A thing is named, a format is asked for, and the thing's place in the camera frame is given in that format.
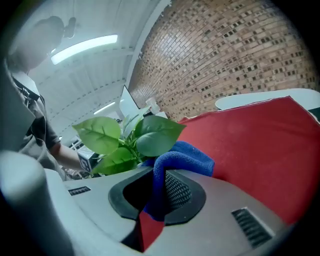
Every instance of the white ceiling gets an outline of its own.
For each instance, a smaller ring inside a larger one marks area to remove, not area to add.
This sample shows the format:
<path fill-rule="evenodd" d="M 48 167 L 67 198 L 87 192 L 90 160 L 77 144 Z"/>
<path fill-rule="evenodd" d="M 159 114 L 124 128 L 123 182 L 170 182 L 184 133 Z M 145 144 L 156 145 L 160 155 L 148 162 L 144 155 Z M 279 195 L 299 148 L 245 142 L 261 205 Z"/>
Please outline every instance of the white ceiling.
<path fill-rule="evenodd" d="M 74 37 L 64 38 L 54 53 L 88 39 L 118 35 L 116 43 L 78 53 L 57 65 L 47 58 L 29 72 L 59 136 L 74 136 L 72 124 L 119 101 L 147 35 L 168 3 L 170 0 L 54 0 L 30 17 L 25 31 L 50 16 L 59 16 L 65 26 L 69 18 L 76 17 Z"/>

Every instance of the red fabric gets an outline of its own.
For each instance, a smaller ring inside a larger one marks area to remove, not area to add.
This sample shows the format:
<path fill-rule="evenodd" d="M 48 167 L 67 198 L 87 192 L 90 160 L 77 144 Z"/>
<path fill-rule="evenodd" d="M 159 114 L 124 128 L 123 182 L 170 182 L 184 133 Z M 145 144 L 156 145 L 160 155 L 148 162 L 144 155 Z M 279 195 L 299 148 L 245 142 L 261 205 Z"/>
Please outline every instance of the red fabric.
<path fill-rule="evenodd" d="M 207 112 L 180 123 L 187 127 L 179 140 L 214 160 L 214 178 L 236 185 L 287 224 L 304 214 L 320 177 L 320 125 L 291 97 Z M 145 248 L 160 233 L 157 225 L 149 221 L 142 229 Z"/>

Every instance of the brick wall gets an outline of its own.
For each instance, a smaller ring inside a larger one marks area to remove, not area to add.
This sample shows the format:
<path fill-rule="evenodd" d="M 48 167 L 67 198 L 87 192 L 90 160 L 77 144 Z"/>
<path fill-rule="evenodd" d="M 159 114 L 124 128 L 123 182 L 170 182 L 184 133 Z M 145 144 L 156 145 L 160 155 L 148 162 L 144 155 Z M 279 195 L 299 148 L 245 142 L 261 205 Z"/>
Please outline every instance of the brick wall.
<path fill-rule="evenodd" d="M 221 97 L 318 90 L 290 21 L 261 0 L 173 0 L 153 26 L 129 85 L 139 107 L 155 97 L 173 120 L 215 110 Z"/>

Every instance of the ceiling light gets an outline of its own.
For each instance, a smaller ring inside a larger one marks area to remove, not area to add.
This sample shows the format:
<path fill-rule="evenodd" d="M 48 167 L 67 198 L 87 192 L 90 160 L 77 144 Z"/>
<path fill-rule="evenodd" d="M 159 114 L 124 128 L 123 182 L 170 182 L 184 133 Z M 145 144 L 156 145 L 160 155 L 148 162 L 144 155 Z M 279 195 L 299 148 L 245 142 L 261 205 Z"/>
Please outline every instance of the ceiling light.
<path fill-rule="evenodd" d="M 57 65 L 58 63 L 62 62 L 63 60 L 81 53 L 85 50 L 97 47 L 97 46 L 103 46 L 103 45 L 107 45 L 107 44 L 113 44 L 115 42 L 117 42 L 118 39 L 118 35 L 113 34 L 113 35 L 106 35 L 106 36 L 101 36 L 101 37 L 97 37 L 97 38 L 93 38 L 87 41 L 83 41 L 80 43 L 77 43 L 75 45 L 70 46 L 67 49 L 64 49 L 60 52 L 58 52 L 57 54 L 55 54 L 54 56 L 51 57 L 51 61 L 54 65 Z"/>
<path fill-rule="evenodd" d="M 104 106 L 103 108 L 100 108 L 99 110 L 97 110 L 96 112 L 94 112 L 93 114 L 95 115 L 95 114 L 98 114 L 99 112 L 101 112 L 102 110 L 105 110 L 106 108 L 108 108 L 108 107 L 110 107 L 110 106 L 112 106 L 113 104 L 116 104 L 115 102 L 112 102 L 112 103 L 110 103 L 110 104 L 108 104 L 108 105 L 106 105 L 106 106 Z"/>

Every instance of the blue microfiber cloth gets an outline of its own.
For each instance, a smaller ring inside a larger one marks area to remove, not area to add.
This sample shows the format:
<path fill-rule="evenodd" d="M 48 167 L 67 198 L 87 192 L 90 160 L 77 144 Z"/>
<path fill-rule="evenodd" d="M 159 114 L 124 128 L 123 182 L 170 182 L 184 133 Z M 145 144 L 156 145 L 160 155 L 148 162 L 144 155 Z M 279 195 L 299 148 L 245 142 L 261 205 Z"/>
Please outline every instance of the blue microfiber cloth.
<path fill-rule="evenodd" d="M 169 152 L 152 158 L 143 163 L 143 166 L 153 167 L 153 184 L 151 198 L 144 207 L 154 220 L 163 221 L 165 171 L 184 169 L 197 174 L 211 177 L 215 162 L 199 149 L 184 141 L 177 141 Z"/>

